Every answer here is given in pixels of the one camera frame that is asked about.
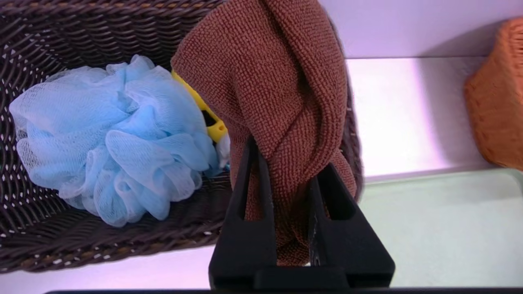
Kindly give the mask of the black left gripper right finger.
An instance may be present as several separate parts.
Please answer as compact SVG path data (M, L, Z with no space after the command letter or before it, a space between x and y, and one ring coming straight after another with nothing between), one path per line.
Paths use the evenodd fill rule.
M308 198L309 253L319 285L389 287L395 263L333 164L311 179Z

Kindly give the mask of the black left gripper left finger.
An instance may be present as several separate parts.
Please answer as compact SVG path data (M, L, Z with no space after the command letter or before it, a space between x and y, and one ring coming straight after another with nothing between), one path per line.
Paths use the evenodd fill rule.
M263 217L248 221L246 204L251 167L258 163L258 195ZM277 249L272 186L268 164L253 137L247 140L224 225L208 273L211 289L269 289Z

